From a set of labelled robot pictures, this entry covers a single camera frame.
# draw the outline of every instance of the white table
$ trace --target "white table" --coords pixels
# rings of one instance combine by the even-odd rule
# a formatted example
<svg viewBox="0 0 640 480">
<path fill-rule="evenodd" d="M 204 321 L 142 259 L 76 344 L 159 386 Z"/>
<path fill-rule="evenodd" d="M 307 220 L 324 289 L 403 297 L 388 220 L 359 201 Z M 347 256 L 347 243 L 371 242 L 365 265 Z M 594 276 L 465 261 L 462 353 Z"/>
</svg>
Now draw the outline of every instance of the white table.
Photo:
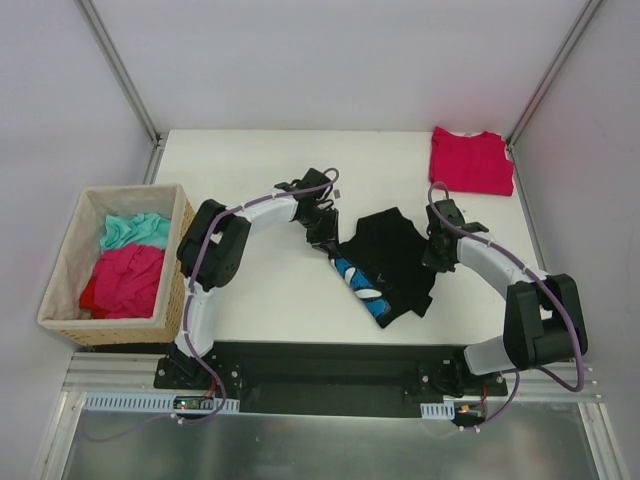
<svg viewBox="0 0 640 480">
<path fill-rule="evenodd" d="M 309 167 L 333 166 L 340 170 L 341 241 L 355 233 L 358 218 L 394 206 L 424 235 L 430 153 L 430 133 L 174 130 L 156 183 L 181 183 L 195 209 L 208 198 L 233 206 Z M 536 264 L 517 192 L 452 196 L 467 221 L 483 223 Z M 431 296 L 424 318 L 409 312 L 381 329 L 294 222 L 248 242 L 221 295 L 216 340 L 437 345 L 502 333 L 504 301 L 466 267 L 438 275 Z"/>
</svg>

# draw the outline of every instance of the folded pink cloth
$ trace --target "folded pink cloth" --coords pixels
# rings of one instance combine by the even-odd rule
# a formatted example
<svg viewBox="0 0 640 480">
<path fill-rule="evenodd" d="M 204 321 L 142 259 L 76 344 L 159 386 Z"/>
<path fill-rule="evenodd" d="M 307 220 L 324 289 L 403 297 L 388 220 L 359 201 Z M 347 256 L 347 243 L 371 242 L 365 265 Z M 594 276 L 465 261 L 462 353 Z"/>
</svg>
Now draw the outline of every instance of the folded pink cloth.
<svg viewBox="0 0 640 480">
<path fill-rule="evenodd" d="M 156 303 L 164 250 L 134 243 L 108 250 L 93 269 L 94 301 L 106 318 L 150 318 Z"/>
</svg>

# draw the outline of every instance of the purple cable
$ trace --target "purple cable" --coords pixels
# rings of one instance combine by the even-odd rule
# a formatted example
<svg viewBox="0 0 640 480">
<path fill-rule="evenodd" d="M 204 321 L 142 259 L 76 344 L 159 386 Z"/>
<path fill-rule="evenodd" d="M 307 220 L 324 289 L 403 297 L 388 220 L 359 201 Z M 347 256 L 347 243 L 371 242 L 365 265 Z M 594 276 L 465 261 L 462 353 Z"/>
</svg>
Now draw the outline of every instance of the purple cable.
<svg viewBox="0 0 640 480">
<path fill-rule="evenodd" d="M 209 365 L 207 365 L 207 363 L 202 360 L 202 357 L 200 355 L 198 355 L 198 353 L 196 352 L 196 349 L 193 346 L 193 343 L 191 342 L 191 338 L 189 338 L 189 309 L 191 308 L 191 302 L 193 301 L 193 294 L 195 293 L 195 280 L 196 277 L 198 276 L 198 272 L 200 272 L 200 267 L 202 266 L 202 260 L 204 259 L 204 255 L 205 252 L 207 250 L 207 246 L 209 245 L 209 239 L 211 238 L 211 235 L 213 235 L 213 231 L 215 230 L 216 226 L 220 223 L 220 220 L 222 220 L 224 217 L 227 217 L 229 215 L 233 215 L 235 213 L 241 212 L 242 210 L 244 210 L 245 208 L 249 208 L 249 207 L 253 207 L 254 205 L 258 205 L 262 202 L 266 202 L 268 200 L 272 200 L 275 198 L 282 198 L 282 197 L 290 197 L 292 195 L 300 195 L 303 193 L 313 193 L 313 192 L 317 192 L 320 190 L 326 190 L 327 188 L 329 188 L 331 185 L 333 185 L 334 183 L 336 183 L 338 181 L 338 178 L 340 177 L 340 172 L 338 171 L 337 168 L 327 168 L 324 172 L 322 172 L 323 174 L 327 174 L 327 173 L 334 173 L 335 176 L 333 177 L 332 180 L 330 180 L 329 182 L 323 184 L 323 185 L 319 185 L 317 187 L 311 187 L 311 188 L 303 188 L 300 190 L 292 190 L 290 192 L 281 192 L 281 193 L 277 193 L 275 195 L 265 195 L 263 197 L 259 197 L 256 198 L 254 200 L 251 200 L 247 203 L 245 203 L 244 205 L 240 205 L 237 207 L 233 207 L 230 208 L 229 210 L 225 210 L 221 213 L 219 213 L 211 222 L 211 224 L 209 225 L 209 230 L 207 230 L 207 234 L 205 235 L 205 240 L 202 242 L 202 246 L 200 247 L 200 252 L 198 253 L 198 257 L 196 259 L 196 263 L 193 267 L 193 272 L 191 272 L 191 278 L 189 280 L 189 296 L 187 297 L 187 300 L 184 304 L 184 311 L 183 311 L 183 315 L 182 315 L 182 329 L 184 330 L 184 340 L 185 343 L 187 344 L 187 348 L 189 348 L 189 351 L 191 352 L 191 355 L 193 356 L 193 358 L 196 359 L 196 361 L 209 373 L 209 375 L 211 375 L 211 377 L 213 377 L 213 379 L 216 381 L 216 384 L 220 386 L 220 393 L 222 394 L 222 402 L 220 402 L 220 405 L 218 405 L 214 410 L 212 410 L 211 412 L 209 412 L 208 414 L 206 414 L 205 416 L 195 419 L 195 420 L 189 420 L 186 418 L 181 418 L 182 422 L 187 424 L 187 425 L 196 425 L 198 423 L 203 423 L 206 422 L 207 420 L 209 420 L 210 418 L 212 418 L 213 416 L 215 416 L 220 410 L 222 410 L 224 408 L 224 405 L 227 403 L 227 391 L 224 388 L 224 383 L 222 383 L 222 380 L 220 379 L 220 376 L 215 372 L 215 370 L 213 370 Z M 139 423 L 138 425 L 135 425 L 134 427 L 130 428 L 129 430 L 125 430 L 124 432 L 120 432 L 116 435 L 113 435 L 111 437 L 106 437 L 106 438 L 94 438 L 90 435 L 87 434 L 86 432 L 86 428 L 85 428 L 85 423 L 86 421 L 83 419 L 81 420 L 81 428 L 80 428 L 80 433 L 81 435 L 88 441 L 93 442 L 93 443 L 107 443 L 107 442 L 111 442 L 113 440 L 117 440 L 119 438 L 124 437 L 125 435 L 129 435 L 130 433 L 133 433 L 137 430 L 140 430 L 141 428 L 143 428 L 144 426 L 148 425 L 149 423 L 152 423 L 156 420 L 159 420 L 161 418 L 173 418 L 175 414 L 170 414 L 170 413 L 161 413 L 159 415 L 154 415 L 153 417 L 147 418 L 144 422 Z"/>
<path fill-rule="evenodd" d="M 503 254 L 505 257 L 507 257 L 509 260 L 511 260 L 519 269 L 521 269 L 524 274 L 526 274 L 529 278 L 531 278 L 536 283 L 536 285 L 540 288 L 540 290 L 542 290 L 544 292 L 544 294 L 547 296 L 547 298 L 549 300 L 551 300 L 551 303 L 553 304 L 553 306 L 556 308 L 558 313 L 560 313 L 560 316 L 562 317 L 562 320 L 564 321 L 564 324 L 567 327 L 567 331 L 569 332 L 569 337 L 571 338 L 571 346 L 573 348 L 573 355 L 574 355 L 574 357 L 576 359 L 576 370 L 577 370 L 577 373 L 578 373 L 578 382 L 577 382 L 576 386 L 574 387 L 573 385 L 569 385 L 567 382 L 562 380 L 555 373 L 553 373 L 552 371 L 550 371 L 549 369 L 547 369 L 545 367 L 538 367 L 538 370 L 540 370 L 541 372 L 546 373 L 547 375 L 549 375 L 558 384 L 560 384 L 561 386 L 563 386 L 564 388 L 566 388 L 570 392 L 577 393 L 577 392 L 582 391 L 582 389 L 584 387 L 584 362 L 582 360 L 582 353 L 580 352 L 580 341 L 578 340 L 578 334 L 576 333 L 576 329 L 573 326 L 573 322 L 571 321 L 571 317 L 569 316 L 569 313 L 564 308 L 562 303 L 560 303 L 560 300 L 558 300 L 558 298 L 553 294 L 553 292 L 551 290 L 549 290 L 549 288 L 544 284 L 544 282 L 540 279 L 540 277 L 538 277 L 535 273 L 533 273 L 531 271 L 531 269 L 529 269 L 529 267 L 527 267 L 518 257 L 516 257 L 513 253 L 511 253 L 509 250 L 504 248 L 502 245 L 498 245 L 496 243 L 489 242 L 489 240 L 487 240 L 486 238 L 482 238 L 482 237 L 479 237 L 477 235 L 474 235 L 473 233 L 466 232 L 466 231 L 462 230 L 461 228 L 456 227 L 449 220 L 447 220 L 444 217 L 444 215 L 442 215 L 442 213 L 440 213 L 438 211 L 438 209 L 435 208 L 435 206 L 433 204 L 433 199 L 431 197 L 431 194 L 432 194 L 434 188 L 436 188 L 436 187 L 441 187 L 444 190 L 447 199 L 449 198 L 449 189 L 447 188 L 447 185 L 444 182 L 435 182 L 429 188 L 429 193 L 428 193 L 429 206 L 431 206 L 431 209 L 436 214 L 438 219 L 440 219 L 440 221 L 442 223 L 444 223 L 444 225 L 449 230 L 451 230 L 454 233 L 457 233 L 458 235 L 462 235 L 463 237 L 469 237 L 472 240 L 475 240 L 477 242 L 483 243 L 487 247 L 491 247 L 491 248 L 497 250 L 498 252 L 500 252 L 501 254 Z M 517 386 L 519 385 L 519 383 L 520 382 L 519 382 L 519 377 L 518 377 L 518 379 L 516 381 L 516 387 L 514 387 L 514 390 L 517 390 Z M 498 411 L 498 413 L 500 413 L 503 409 L 504 409 L 504 406 L 503 406 L 503 408 L 501 408 Z"/>
</svg>

